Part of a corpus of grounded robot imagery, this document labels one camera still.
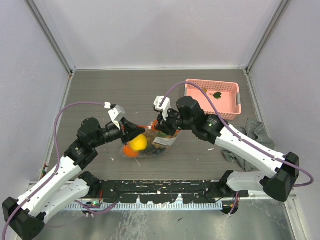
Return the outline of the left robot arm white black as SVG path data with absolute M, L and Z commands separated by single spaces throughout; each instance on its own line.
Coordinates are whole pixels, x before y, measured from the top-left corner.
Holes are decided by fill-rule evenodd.
M 99 181 L 89 172 L 70 187 L 64 185 L 98 156 L 97 147 L 116 140 L 127 144 L 145 131 L 125 118 L 119 125 L 110 122 L 104 128 L 96 118 L 85 119 L 77 131 L 76 140 L 56 166 L 27 192 L 18 198 L 8 197 L 2 203 L 5 227 L 10 227 L 23 240 L 33 240 L 50 218 L 66 205 L 84 196 L 97 197 Z

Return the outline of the yellow lemon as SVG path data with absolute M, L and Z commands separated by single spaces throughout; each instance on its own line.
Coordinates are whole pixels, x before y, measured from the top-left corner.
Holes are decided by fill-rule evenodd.
M 148 139 L 145 135 L 140 134 L 129 142 L 129 146 L 133 151 L 144 151 L 148 146 Z

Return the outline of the brown longan bunch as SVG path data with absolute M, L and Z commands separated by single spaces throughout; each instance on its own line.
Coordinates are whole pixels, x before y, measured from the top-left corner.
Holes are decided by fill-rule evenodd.
M 177 139 L 177 136 L 167 135 L 163 132 L 153 129 L 147 129 L 144 135 L 147 138 L 149 145 L 164 146 L 166 148 L 171 147 Z

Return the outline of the clear zip bag orange zipper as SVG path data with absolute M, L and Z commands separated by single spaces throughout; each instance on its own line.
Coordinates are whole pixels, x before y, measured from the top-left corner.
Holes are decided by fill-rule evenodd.
M 155 120 L 149 125 L 141 125 L 145 132 L 140 134 L 134 140 L 124 145 L 119 154 L 128 159 L 138 159 L 146 157 L 157 157 L 166 153 L 175 143 L 180 130 L 174 135 L 168 135 L 162 131 L 156 130 L 158 122 Z

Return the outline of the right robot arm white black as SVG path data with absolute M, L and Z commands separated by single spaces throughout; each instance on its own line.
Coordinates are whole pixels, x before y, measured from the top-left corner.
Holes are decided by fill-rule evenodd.
M 219 191 L 225 197 L 235 192 L 260 191 L 279 202 L 286 202 L 298 177 L 299 157 L 293 152 L 283 154 L 269 149 L 222 121 L 215 114 L 205 113 L 190 96 L 176 102 L 157 96 L 153 103 L 159 113 L 156 130 L 173 136 L 179 130 L 188 130 L 200 140 L 217 145 L 249 162 L 257 172 L 227 171 L 220 180 Z

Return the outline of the red-orange persimmon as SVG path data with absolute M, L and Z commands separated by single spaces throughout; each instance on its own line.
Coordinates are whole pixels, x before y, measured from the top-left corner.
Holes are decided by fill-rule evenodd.
M 123 154 L 128 158 L 136 158 L 139 156 L 139 152 L 132 150 L 129 145 L 123 147 Z

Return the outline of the pink plastic basket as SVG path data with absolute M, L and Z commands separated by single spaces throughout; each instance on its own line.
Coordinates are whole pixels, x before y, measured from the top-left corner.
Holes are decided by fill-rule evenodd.
M 202 80 L 202 79 L 188 79 L 190 83 L 194 83 L 202 90 L 207 89 L 206 95 L 212 101 L 219 114 L 225 120 L 235 120 L 242 113 L 242 105 L 240 98 L 240 88 L 236 82 Z M 221 92 L 220 99 L 215 99 L 210 94 Z M 214 114 L 215 111 L 210 105 L 207 98 L 193 85 L 187 84 L 185 86 L 185 95 L 192 97 L 198 101 L 200 107 L 205 113 Z

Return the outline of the dark grapes with leaves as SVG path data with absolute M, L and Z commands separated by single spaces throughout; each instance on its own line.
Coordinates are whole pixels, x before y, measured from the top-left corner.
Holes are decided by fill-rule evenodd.
M 158 156 L 162 155 L 167 150 L 166 147 L 162 145 L 148 145 L 145 150 L 142 151 L 142 153 L 146 156 Z

